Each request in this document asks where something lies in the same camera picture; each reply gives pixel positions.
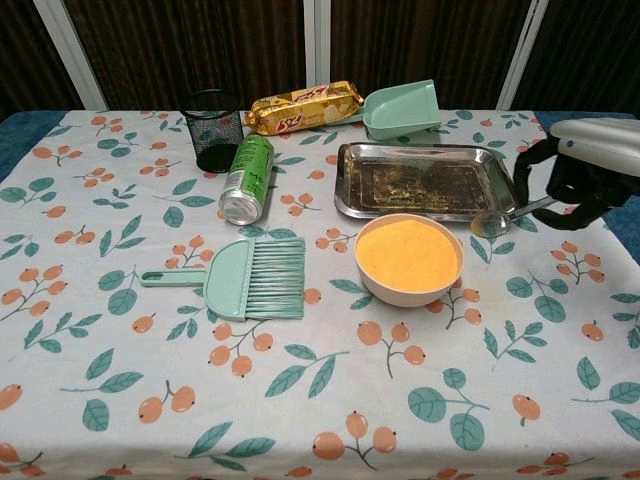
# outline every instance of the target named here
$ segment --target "brush bristle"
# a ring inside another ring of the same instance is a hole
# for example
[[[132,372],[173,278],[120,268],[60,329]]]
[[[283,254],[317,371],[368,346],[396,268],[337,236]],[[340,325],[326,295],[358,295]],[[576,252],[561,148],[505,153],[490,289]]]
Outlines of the brush bristle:
[[[302,238],[255,243],[247,318],[302,318],[304,252]]]

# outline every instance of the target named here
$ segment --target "metal tray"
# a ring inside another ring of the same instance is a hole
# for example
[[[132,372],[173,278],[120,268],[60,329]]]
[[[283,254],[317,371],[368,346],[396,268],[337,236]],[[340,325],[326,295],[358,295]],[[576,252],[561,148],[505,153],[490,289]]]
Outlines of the metal tray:
[[[344,144],[334,200],[354,218],[415,213],[460,222],[484,210],[510,213],[517,205],[502,160],[467,145]]]

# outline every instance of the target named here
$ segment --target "curtain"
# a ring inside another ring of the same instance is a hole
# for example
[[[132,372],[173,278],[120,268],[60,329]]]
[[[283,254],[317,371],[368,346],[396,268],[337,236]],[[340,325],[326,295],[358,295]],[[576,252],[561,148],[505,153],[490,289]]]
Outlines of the curtain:
[[[223,88],[241,106],[304,88],[302,0],[65,0],[112,109],[177,109]]]
[[[366,95],[433,79],[441,108],[495,108],[529,0],[334,0],[331,78]]]
[[[0,122],[20,110],[82,108],[33,2],[3,0],[0,30]]]
[[[513,108],[640,116],[638,0],[551,0]]]

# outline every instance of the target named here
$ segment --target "snack package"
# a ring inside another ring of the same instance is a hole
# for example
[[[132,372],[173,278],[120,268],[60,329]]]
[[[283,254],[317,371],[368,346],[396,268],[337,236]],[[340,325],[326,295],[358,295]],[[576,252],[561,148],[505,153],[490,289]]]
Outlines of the snack package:
[[[245,124],[261,135],[278,135],[350,117],[363,103],[353,83],[333,82],[256,100]]]

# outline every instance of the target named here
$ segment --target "bowl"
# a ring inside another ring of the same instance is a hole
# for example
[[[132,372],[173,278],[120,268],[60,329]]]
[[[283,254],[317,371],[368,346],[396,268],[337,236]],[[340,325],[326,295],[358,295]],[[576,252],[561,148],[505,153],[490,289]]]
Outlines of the bowl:
[[[427,290],[427,291],[405,291],[399,290],[397,288],[390,287],[385,285],[375,278],[373,278],[369,272],[367,272],[362,265],[360,264],[360,260],[358,259],[358,244],[360,239],[366,235],[367,233],[375,230],[376,228],[382,227],[383,225],[389,225],[396,222],[401,222],[405,220],[416,220],[425,225],[429,225],[439,232],[441,232],[453,246],[453,249],[456,254],[457,268],[456,275],[451,279],[449,283],[446,285],[442,285],[437,290]],[[453,235],[447,228],[430,220],[426,217],[421,217],[419,215],[411,215],[407,213],[398,213],[392,215],[384,215],[382,217],[378,217],[369,223],[367,223],[362,230],[358,233],[355,243],[355,257],[356,264],[358,265],[358,271],[360,272],[360,276],[362,278],[362,282],[369,289],[371,293],[373,293],[376,297],[386,303],[390,303],[391,305],[396,305],[398,307],[419,307],[427,305],[438,298],[442,297],[449,288],[455,283],[455,281],[460,277],[460,273],[462,272],[462,267],[464,264],[464,254],[462,250],[462,245],[457,237]]]

